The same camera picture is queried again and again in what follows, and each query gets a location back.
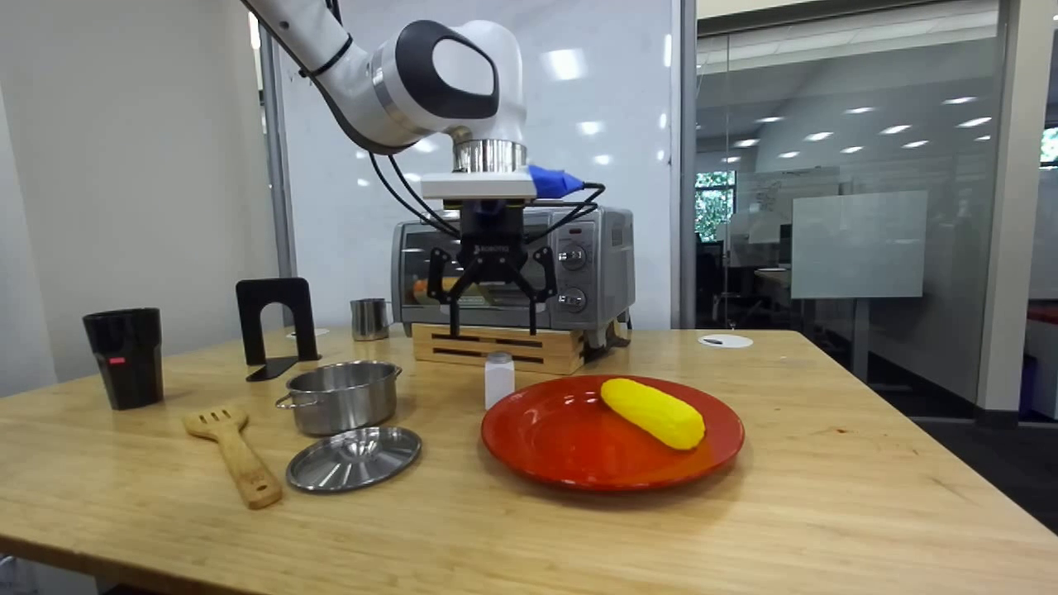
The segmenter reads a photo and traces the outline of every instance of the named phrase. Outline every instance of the wooden spatula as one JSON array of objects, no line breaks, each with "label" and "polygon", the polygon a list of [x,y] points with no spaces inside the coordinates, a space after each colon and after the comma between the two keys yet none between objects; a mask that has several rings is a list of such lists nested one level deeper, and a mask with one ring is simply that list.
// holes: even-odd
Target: wooden spatula
[{"label": "wooden spatula", "polygon": [[276,505],[283,489],[259,461],[259,452],[241,440],[249,413],[241,407],[196,409],[185,416],[185,429],[203,440],[215,440],[227,462],[227,474],[250,510]]}]

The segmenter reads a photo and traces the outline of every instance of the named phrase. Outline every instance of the glass wall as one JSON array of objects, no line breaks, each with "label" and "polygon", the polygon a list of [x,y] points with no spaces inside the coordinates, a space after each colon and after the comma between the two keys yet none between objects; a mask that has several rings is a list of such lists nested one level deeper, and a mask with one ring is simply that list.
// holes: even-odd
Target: glass wall
[{"label": "glass wall", "polygon": [[977,399],[999,5],[767,23],[703,23],[699,325],[800,326],[878,383]]},{"label": "glass wall", "polygon": [[1042,137],[1042,186],[1033,250],[1021,413],[1058,420],[1058,59]]}]

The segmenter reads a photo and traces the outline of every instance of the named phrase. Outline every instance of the red plate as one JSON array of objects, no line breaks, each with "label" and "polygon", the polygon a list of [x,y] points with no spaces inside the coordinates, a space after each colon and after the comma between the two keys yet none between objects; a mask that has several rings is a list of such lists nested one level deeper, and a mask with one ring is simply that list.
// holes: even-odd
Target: red plate
[{"label": "red plate", "polygon": [[504,398],[484,416],[485,450],[519,476],[587,494],[680,485],[734,462],[744,429],[722,399],[686,383],[632,376],[703,416],[707,434],[699,450],[667,450],[603,402],[606,382],[612,376],[563,376]]}]

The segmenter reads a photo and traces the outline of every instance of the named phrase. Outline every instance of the floor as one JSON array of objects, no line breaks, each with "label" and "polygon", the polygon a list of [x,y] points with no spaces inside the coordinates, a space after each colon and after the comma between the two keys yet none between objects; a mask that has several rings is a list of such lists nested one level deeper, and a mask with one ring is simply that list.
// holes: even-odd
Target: floor
[{"label": "floor", "polygon": [[920,376],[870,364],[870,388],[916,420],[932,440],[981,474],[1026,512],[1058,532],[1058,424],[1044,416],[1008,416],[1002,424]]}]

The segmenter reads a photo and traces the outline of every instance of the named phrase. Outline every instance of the ceiling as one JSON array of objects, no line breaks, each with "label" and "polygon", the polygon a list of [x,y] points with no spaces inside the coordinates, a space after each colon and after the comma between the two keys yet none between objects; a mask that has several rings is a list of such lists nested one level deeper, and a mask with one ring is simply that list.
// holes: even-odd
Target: ceiling
[{"label": "ceiling", "polygon": [[[761,168],[784,157],[807,168],[842,160],[846,148],[989,141],[999,106],[994,55],[994,5],[937,5],[703,40],[699,153],[716,168],[725,168],[725,160],[728,168],[734,160]],[[1054,78],[1051,74],[1048,121],[1058,121]]]}]

